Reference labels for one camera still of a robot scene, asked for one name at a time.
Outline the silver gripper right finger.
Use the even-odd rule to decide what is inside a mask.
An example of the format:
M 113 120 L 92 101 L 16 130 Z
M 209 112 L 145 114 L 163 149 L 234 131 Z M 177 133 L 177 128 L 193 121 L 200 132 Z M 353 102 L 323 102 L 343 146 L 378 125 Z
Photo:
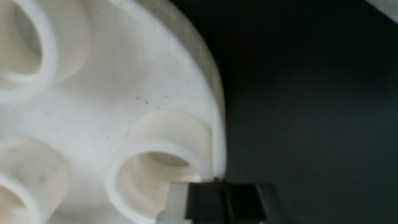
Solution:
M 190 184 L 186 221 L 190 224 L 287 224 L 275 187 L 220 181 Z

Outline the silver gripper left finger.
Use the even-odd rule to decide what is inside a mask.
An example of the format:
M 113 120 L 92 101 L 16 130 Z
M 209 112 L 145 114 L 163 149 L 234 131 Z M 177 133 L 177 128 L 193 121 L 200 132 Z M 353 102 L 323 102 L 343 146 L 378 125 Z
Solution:
M 186 219 L 188 184 L 172 183 L 165 208 L 156 216 L 156 224 L 190 224 Z

